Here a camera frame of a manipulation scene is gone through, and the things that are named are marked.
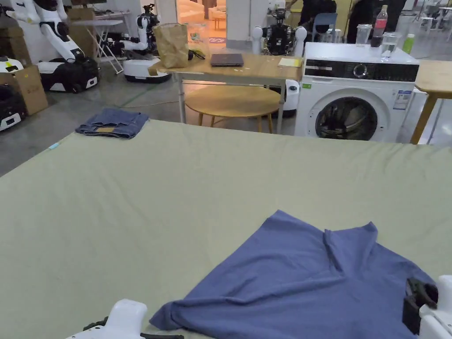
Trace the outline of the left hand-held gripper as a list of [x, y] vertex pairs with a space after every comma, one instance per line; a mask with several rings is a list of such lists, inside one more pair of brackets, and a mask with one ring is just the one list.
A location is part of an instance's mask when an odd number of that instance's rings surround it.
[[147, 306], [129, 299], [119, 300], [112, 308], [104, 325], [93, 327], [69, 336], [70, 339], [184, 339], [183, 335], [142, 333]]

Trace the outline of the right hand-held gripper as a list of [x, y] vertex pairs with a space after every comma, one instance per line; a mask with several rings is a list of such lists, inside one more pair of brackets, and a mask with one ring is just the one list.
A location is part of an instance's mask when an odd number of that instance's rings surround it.
[[420, 339], [452, 337], [452, 276], [442, 275], [437, 284], [407, 279], [402, 322]]

